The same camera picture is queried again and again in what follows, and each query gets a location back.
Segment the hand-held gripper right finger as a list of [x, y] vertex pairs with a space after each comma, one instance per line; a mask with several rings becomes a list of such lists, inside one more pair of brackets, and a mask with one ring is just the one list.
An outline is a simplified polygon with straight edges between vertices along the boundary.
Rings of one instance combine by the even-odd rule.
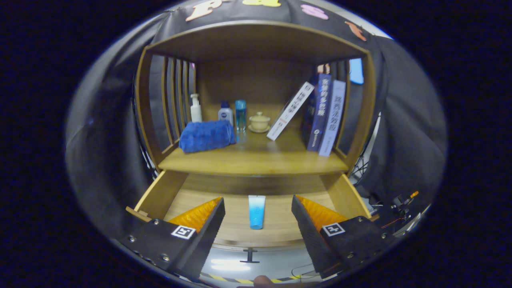
[[347, 218], [294, 195], [291, 206], [315, 272], [326, 278], [351, 273], [396, 245], [396, 237], [364, 216]]

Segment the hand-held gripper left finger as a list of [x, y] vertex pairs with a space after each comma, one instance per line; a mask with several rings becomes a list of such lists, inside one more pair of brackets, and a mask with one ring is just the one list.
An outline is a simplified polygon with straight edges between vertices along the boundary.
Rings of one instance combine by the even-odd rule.
[[167, 273], [198, 280], [224, 217], [224, 199], [218, 197], [169, 221], [144, 221], [118, 241]]

